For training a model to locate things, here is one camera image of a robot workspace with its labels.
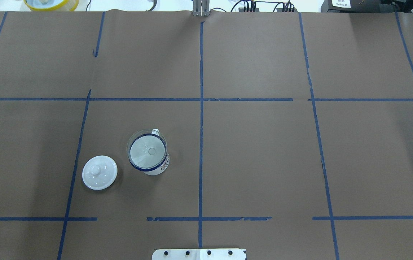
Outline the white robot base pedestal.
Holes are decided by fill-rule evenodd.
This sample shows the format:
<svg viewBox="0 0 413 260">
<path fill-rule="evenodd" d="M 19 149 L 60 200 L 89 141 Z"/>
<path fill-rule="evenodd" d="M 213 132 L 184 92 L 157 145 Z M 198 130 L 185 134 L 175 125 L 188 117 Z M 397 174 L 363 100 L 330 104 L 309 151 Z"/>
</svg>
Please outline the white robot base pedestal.
<svg viewBox="0 0 413 260">
<path fill-rule="evenodd" d="M 246 260 L 246 249 L 241 248 L 187 248 L 160 249 L 152 260 Z"/>
</svg>

